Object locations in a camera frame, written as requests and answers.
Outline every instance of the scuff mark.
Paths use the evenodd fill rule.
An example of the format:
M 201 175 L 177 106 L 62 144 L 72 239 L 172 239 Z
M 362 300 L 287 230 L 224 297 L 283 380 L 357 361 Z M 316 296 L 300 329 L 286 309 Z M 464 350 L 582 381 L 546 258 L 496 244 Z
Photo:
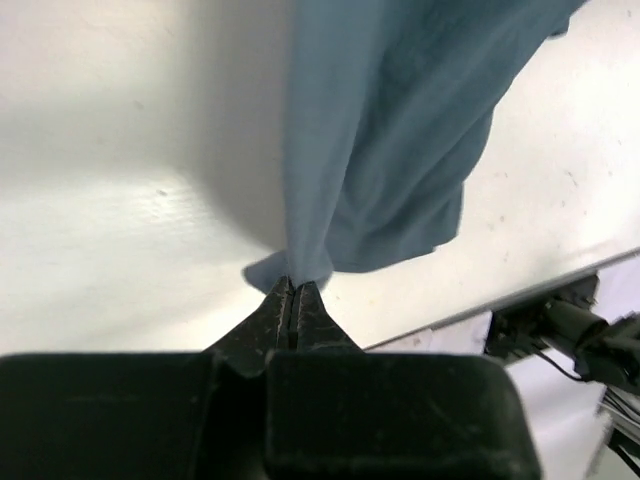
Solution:
M 458 435 L 459 438 L 466 442 L 471 440 L 471 436 L 469 435 L 469 433 L 464 428 L 461 428 L 460 425 L 458 425 L 454 419 L 449 417 L 440 407 L 438 407 L 435 402 L 430 401 L 429 408 L 436 415 L 436 417 L 445 422 L 447 426 L 450 427 L 456 435 Z
M 578 182 L 576 181 L 575 177 L 573 176 L 573 173 L 571 173 L 569 170 L 565 170 L 564 174 L 571 179 L 571 181 L 573 182 L 573 186 L 577 188 L 578 187 Z

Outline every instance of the white table surface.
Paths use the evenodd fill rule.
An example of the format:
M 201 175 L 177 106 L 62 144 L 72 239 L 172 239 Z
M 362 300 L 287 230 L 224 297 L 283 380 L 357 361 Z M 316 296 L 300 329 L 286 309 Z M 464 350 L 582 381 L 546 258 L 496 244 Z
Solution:
M 184 350 L 282 247 L 287 0 L 0 3 L 0 353 Z M 335 275 L 362 346 L 640 246 L 640 1 L 592 0 L 500 103 L 459 237 Z

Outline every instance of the wire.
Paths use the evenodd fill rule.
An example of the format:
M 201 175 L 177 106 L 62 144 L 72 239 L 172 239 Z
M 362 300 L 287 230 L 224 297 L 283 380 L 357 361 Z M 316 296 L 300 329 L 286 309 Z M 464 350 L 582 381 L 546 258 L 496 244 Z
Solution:
M 551 360 L 549 357 L 547 357 L 544 353 L 542 353 L 540 350 L 535 350 L 534 352 L 532 352 L 534 355 L 540 357 L 541 359 L 543 359 L 545 362 L 549 363 L 553 368 L 555 368 L 556 370 L 558 370 L 561 374 L 563 374 L 565 377 L 573 380 L 574 382 L 588 382 L 588 380 L 582 378 L 582 377 L 578 377 L 578 376 L 574 376 L 571 375 L 569 372 L 567 372 L 564 368 L 562 368 L 560 365 L 558 365 L 556 362 L 554 362 L 553 360 Z
M 556 362 L 554 362 L 553 360 L 551 360 L 547 355 L 545 355 L 542 350 L 540 350 L 538 347 L 536 347 L 533 344 L 519 344 L 519 343 L 514 343 L 511 345 L 511 348 L 513 350 L 511 350 L 511 352 L 516 355 L 517 357 L 523 358 L 520 355 L 518 355 L 518 353 L 516 352 L 516 350 L 520 350 L 521 352 L 524 352 L 527 355 L 536 355 L 538 357 L 540 357 L 542 360 L 544 360 L 545 362 L 549 363 L 553 368 L 555 368 L 556 370 L 558 370 L 561 374 L 563 374 L 565 377 L 567 377 L 570 380 L 573 380 L 574 382 L 580 382 L 580 383 L 586 383 L 589 380 L 579 377 L 579 376 L 574 376 L 571 375 L 569 372 L 567 372 L 564 368 L 562 368 L 560 365 L 558 365 Z
M 631 471 L 636 474 L 638 478 L 640 478 L 640 467 L 636 462 L 633 461 L 633 459 L 627 454 L 627 452 L 624 451 L 622 447 L 618 445 L 610 445 L 609 448 L 620 457 L 620 460 L 622 460 L 627 465 L 627 467 L 629 467 Z

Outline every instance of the stain on surface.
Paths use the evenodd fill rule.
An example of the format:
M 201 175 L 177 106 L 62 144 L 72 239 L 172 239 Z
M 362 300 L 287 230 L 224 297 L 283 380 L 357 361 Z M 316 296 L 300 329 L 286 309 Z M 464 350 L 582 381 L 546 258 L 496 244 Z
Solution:
M 578 187 L 578 182 L 576 181 L 575 177 L 573 176 L 573 173 L 571 173 L 569 170 L 565 170 L 564 174 L 571 179 L 571 181 L 573 182 L 573 186 L 577 188 Z

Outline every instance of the blue cloth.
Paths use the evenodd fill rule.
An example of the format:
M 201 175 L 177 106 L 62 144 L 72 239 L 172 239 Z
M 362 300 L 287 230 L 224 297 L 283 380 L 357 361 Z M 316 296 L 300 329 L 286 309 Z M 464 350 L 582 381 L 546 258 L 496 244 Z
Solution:
M 247 279 L 265 291 L 283 273 L 322 282 L 451 240 L 496 103 L 583 3 L 297 0 L 288 247 Z

